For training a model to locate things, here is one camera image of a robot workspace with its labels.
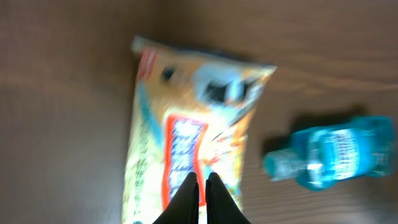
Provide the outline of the yellow snack bag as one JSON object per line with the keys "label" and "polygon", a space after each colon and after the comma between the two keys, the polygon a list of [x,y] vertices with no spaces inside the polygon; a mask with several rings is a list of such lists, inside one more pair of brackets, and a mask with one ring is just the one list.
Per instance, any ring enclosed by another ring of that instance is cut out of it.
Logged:
{"label": "yellow snack bag", "polygon": [[217,173],[238,208],[248,127],[276,66],[135,37],[139,57],[123,192],[123,223],[152,223],[189,173]]}

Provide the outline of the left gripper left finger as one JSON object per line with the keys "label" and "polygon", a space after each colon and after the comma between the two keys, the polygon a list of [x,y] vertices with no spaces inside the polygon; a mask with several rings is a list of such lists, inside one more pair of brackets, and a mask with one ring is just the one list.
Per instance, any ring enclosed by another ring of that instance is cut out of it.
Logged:
{"label": "left gripper left finger", "polygon": [[190,172],[154,224],[198,224],[199,184]]}

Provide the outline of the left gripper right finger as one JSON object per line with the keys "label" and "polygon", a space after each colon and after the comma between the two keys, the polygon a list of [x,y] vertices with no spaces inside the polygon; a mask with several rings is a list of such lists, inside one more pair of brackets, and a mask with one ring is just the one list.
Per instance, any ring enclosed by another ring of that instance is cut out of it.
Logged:
{"label": "left gripper right finger", "polygon": [[206,180],[205,197],[207,224],[251,224],[216,172],[212,172]]}

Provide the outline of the blue mouthwash bottle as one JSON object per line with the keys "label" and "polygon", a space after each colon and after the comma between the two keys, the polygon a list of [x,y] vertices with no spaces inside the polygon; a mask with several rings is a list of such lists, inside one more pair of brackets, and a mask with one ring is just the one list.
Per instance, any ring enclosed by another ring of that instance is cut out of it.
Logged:
{"label": "blue mouthwash bottle", "polygon": [[264,170],[272,181],[295,179],[314,191],[356,177],[384,177],[394,170],[394,137],[386,116],[303,129],[292,133],[287,147],[264,156]]}

